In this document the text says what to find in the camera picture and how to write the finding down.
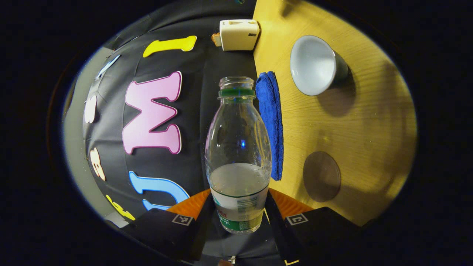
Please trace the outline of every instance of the wooden surface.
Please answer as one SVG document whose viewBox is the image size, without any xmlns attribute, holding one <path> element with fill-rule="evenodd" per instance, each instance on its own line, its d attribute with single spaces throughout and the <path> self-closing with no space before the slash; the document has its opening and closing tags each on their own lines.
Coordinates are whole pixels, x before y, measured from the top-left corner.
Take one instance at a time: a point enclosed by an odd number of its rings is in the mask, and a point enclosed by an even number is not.
<svg viewBox="0 0 473 266">
<path fill-rule="evenodd" d="M 396 66 L 362 32 L 307 2 L 258 0 L 253 19 L 261 26 L 256 70 L 274 71 L 281 98 L 283 172 L 270 187 L 313 208 L 328 206 L 360 226 L 376 218 L 405 183 L 417 141 L 412 98 Z M 325 40 L 352 77 L 319 96 L 302 94 L 289 57 L 304 35 Z M 314 151 L 332 156 L 342 177 L 338 195 L 324 203 L 310 198 L 302 178 Z"/>
</svg>

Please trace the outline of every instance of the round coaster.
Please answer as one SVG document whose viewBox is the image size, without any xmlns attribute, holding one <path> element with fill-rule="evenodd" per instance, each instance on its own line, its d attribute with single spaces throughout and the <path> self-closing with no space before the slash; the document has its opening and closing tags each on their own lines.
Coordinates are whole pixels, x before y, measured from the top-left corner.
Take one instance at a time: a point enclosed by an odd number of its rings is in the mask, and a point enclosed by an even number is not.
<svg viewBox="0 0 473 266">
<path fill-rule="evenodd" d="M 340 169 L 335 160 L 323 151 L 307 157 L 303 177 L 307 193 L 317 202 L 333 199 L 340 190 Z"/>
</svg>

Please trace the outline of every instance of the bottle label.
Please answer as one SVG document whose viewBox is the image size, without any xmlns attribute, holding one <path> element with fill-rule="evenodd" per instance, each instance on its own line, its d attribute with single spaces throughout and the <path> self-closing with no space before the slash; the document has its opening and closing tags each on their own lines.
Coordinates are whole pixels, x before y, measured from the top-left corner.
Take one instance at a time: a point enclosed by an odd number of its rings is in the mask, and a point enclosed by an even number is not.
<svg viewBox="0 0 473 266">
<path fill-rule="evenodd" d="M 268 186 L 251 195 L 228 196 L 210 188 L 220 222 L 227 228 L 243 231 L 261 223 Z"/>
</svg>

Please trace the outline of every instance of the white bowl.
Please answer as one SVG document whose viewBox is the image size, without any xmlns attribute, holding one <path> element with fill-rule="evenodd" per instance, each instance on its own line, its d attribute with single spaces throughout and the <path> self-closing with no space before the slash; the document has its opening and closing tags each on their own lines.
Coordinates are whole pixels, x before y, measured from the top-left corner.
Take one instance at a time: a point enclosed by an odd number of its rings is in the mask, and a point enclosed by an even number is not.
<svg viewBox="0 0 473 266">
<path fill-rule="evenodd" d="M 319 37 L 302 36 L 292 46 L 290 69 L 292 79 L 302 93 L 321 94 L 337 72 L 335 52 Z"/>
</svg>

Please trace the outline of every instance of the microfiber cloth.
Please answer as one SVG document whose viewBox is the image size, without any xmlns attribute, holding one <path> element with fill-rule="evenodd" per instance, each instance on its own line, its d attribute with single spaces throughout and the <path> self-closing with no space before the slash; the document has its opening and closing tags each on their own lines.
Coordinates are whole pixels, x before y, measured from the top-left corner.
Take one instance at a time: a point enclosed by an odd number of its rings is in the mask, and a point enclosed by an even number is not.
<svg viewBox="0 0 473 266">
<path fill-rule="evenodd" d="M 271 178 L 279 181 L 282 175 L 284 155 L 282 137 L 281 101 L 279 87 L 274 72 L 261 73 L 256 81 L 256 96 L 260 101 L 261 118 L 268 131 L 271 144 L 272 170 Z"/>
</svg>

